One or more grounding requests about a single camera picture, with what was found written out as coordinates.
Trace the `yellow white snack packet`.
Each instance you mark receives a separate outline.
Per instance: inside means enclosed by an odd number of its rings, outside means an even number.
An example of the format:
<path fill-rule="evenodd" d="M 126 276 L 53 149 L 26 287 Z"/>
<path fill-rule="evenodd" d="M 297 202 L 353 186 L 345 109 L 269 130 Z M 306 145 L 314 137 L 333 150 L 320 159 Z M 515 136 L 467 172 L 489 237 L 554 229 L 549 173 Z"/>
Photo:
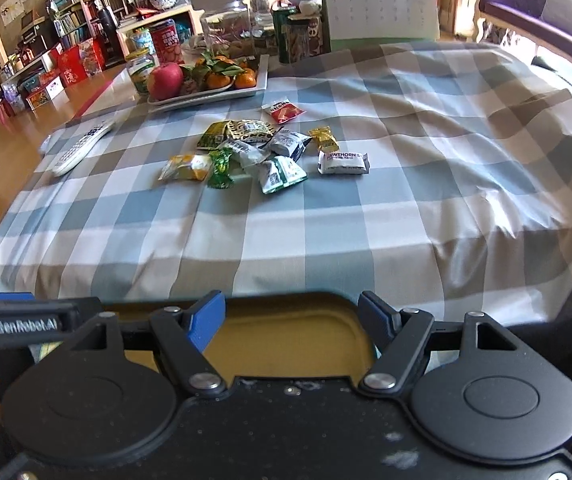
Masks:
<path fill-rule="evenodd" d="M 196 153 L 175 155 L 162 168 L 159 180 L 161 182 L 191 180 L 203 181 L 208 177 L 212 167 L 209 155 Z"/>

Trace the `green candy wrapper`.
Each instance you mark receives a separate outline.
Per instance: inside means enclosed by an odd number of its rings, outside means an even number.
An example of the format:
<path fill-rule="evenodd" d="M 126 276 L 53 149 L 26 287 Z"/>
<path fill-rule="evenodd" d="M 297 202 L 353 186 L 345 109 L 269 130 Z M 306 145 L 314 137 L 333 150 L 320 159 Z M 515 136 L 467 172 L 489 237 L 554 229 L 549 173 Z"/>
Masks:
<path fill-rule="evenodd" d="M 208 187 L 223 190 L 233 185 L 231 179 L 231 155 L 233 151 L 230 148 L 218 148 L 209 154 L 211 160 L 210 177 L 208 178 Z"/>

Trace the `checkered tablecloth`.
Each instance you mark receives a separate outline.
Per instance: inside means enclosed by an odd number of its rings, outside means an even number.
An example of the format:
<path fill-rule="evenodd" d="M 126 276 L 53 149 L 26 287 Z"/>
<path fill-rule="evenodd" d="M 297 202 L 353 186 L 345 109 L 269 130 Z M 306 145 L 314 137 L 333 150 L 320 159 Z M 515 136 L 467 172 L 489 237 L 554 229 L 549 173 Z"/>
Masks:
<path fill-rule="evenodd" d="M 58 130 L 0 222 L 0 292 L 376 292 L 443 320 L 572 308 L 572 94 L 486 44 L 344 50 L 258 96 Z"/>

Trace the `white remote control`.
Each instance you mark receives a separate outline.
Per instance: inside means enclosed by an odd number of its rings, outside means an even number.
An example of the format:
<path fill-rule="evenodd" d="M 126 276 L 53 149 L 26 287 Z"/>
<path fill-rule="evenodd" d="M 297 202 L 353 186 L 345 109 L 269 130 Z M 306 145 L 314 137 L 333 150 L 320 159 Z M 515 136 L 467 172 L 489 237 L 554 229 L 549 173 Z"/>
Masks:
<path fill-rule="evenodd" d="M 55 178 L 60 178 L 73 170 L 92 151 L 94 146 L 113 129 L 114 122 L 102 122 L 94 128 L 88 130 L 78 139 L 72 148 L 65 151 L 54 163 L 51 174 Z"/>

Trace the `white sesame crisp packet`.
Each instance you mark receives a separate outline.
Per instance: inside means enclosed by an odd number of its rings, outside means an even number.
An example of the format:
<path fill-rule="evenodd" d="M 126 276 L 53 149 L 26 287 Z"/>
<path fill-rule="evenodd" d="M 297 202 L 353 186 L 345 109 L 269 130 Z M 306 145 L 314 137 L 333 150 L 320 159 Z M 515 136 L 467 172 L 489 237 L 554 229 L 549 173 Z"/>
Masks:
<path fill-rule="evenodd" d="M 217 148 L 230 151 L 231 157 L 238 162 L 241 168 L 257 166 L 269 157 L 269 154 L 261 148 L 256 148 L 254 145 L 241 140 L 228 139 Z"/>

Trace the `patterned nut snack packet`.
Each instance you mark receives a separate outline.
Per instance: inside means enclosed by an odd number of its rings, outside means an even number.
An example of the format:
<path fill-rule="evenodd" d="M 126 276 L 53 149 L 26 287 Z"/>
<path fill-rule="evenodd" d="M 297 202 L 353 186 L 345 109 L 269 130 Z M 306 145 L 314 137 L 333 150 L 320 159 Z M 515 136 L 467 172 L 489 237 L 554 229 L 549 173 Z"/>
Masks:
<path fill-rule="evenodd" d="M 239 119 L 227 124 L 229 139 L 239 140 L 251 145 L 264 145 L 272 139 L 276 130 L 263 120 Z"/>

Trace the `white blue snack packet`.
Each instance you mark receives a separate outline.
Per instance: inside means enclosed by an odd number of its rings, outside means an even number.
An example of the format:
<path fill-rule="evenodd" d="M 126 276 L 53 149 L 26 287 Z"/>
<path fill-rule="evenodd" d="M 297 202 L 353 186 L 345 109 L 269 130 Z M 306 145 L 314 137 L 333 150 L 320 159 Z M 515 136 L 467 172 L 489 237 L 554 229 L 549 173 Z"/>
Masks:
<path fill-rule="evenodd" d="M 276 155 L 298 160 L 311 141 L 312 137 L 306 133 L 281 129 L 267 142 L 265 148 Z"/>

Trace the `red apple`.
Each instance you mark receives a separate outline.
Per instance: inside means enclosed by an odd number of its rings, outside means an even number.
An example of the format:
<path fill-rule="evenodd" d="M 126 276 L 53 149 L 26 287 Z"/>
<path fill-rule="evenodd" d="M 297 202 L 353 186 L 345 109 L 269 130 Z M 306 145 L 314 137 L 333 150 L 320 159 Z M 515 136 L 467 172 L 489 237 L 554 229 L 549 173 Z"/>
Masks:
<path fill-rule="evenodd" d="M 147 78 L 149 96 L 156 101 L 175 98 L 181 92 L 184 73 L 176 63 L 164 63 L 155 67 Z"/>

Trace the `orange tangerine front left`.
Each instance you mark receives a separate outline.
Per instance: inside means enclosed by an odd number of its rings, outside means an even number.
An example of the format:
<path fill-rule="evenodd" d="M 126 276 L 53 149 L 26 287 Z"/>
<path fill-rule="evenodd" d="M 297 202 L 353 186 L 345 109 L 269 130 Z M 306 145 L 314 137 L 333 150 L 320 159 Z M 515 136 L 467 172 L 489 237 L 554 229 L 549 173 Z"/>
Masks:
<path fill-rule="evenodd" d="M 209 90 L 222 89 L 231 84 L 231 77 L 222 73 L 211 72 L 205 78 L 205 84 Z"/>

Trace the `orange tangerine right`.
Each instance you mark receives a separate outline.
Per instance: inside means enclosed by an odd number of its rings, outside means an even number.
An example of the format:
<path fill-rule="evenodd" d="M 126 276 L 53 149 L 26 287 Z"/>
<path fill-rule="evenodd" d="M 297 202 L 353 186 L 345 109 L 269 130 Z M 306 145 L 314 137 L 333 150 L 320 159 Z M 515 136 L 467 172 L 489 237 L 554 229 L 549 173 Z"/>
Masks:
<path fill-rule="evenodd" d="M 236 89 L 250 89 L 257 85 L 257 73 L 251 68 L 245 68 L 243 72 L 235 78 Z"/>

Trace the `glass jar with green label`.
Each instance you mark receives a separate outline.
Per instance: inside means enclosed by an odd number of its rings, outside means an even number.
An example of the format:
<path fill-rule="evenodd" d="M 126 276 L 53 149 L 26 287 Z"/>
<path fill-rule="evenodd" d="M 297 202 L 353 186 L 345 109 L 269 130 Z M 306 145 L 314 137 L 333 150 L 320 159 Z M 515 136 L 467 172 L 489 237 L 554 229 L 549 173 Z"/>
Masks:
<path fill-rule="evenodd" d="M 137 93 L 141 96 L 147 96 L 149 93 L 147 87 L 148 76 L 157 66 L 155 57 L 148 48 L 142 48 L 126 55 L 125 61 L 128 76 Z"/>

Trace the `red tin can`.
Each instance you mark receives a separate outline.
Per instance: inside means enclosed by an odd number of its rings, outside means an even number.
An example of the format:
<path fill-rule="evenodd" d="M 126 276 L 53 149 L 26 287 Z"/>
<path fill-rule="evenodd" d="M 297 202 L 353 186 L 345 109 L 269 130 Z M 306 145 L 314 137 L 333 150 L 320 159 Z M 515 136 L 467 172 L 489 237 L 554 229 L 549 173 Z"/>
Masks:
<path fill-rule="evenodd" d="M 149 28 L 153 47 L 161 64 L 183 64 L 184 57 L 175 22 L 168 18 Z"/>

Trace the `clear plastic container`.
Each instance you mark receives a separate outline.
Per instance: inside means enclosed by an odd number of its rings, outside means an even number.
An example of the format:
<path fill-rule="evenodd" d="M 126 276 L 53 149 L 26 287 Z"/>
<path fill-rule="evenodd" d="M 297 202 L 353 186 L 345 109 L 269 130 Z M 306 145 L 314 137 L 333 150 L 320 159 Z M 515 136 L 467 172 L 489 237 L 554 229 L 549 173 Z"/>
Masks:
<path fill-rule="evenodd" d="M 255 55 L 250 13 L 243 3 L 235 2 L 221 10 L 205 12 L 200 22 L 211 54 L 231 60 Z"/>

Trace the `bookshelf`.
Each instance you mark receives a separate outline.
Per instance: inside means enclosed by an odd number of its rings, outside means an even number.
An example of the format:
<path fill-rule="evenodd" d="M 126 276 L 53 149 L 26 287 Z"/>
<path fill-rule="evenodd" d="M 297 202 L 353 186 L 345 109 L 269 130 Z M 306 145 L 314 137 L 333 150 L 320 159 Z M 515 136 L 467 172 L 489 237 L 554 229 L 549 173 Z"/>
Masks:
<path fill-rule="evenodd" d="M 47 11 L 64 50 L 94 37 L 84 0 L 48 0 Z"/>

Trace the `desk calendar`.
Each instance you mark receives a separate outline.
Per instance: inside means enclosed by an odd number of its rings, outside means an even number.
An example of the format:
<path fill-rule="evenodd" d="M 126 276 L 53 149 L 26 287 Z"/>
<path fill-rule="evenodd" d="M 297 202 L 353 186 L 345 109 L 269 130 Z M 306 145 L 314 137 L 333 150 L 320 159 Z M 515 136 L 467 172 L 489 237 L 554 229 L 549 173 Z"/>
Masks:
<path fill-rule="evenodd" d="M 323 0 L 329 49 L 440 38 L 437 0 Z"/>

